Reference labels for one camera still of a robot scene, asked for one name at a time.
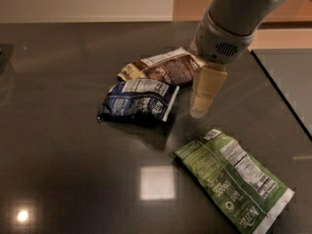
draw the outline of white wall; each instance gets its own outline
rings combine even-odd
[[[172,20],[174,0],[0,0],[0,22]]]

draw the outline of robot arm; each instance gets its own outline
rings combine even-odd
[[[254,39],[263,19],[286,0],[213,0],[191,44],[207,61],[194,77],[190,114],[202,117],[225,78],[225,64],[238,59]]]

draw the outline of black strip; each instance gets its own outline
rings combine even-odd
[[[269,79],[269,81],[272,83],[273,87],[276,89],[276,91],[279,93],[280,97],[283,99],[284,103],[288,107],[288,109],[291,111],[293,117],[296,119],[296,121],[299,123],[300,127],[303,129],[303,131],[307,134],[309,137],[310,141],[312,141],[312,135],[311,133],[307,130],[307,128],[304,126],[303,122],[300,120],[299,116],[296,114],[294,111],[293,107],[291,104],[288,102],[286,97],[283,95],[282,91],[280,88],[277,86],[275,83],[274,79],[271,77],[270,73],[266,70],[264,65],[262,64],[261,60],[257,57],[256,53],[254,51],[251,51],[255,61],[258,63],[258,65],[261,67],[262,71],[264,72],[265,76]]]

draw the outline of green chip bag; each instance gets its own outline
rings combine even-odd
[[[243,234],[266,233],[294,194],[235,138],[217,129],[174,155]]]

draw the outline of brown chip bag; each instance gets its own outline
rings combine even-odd
[[[183,48],[126,65],[117,74],[124,81],[137,78],[158,80],[176,86],[191,85],[195,70],[205,63]]]

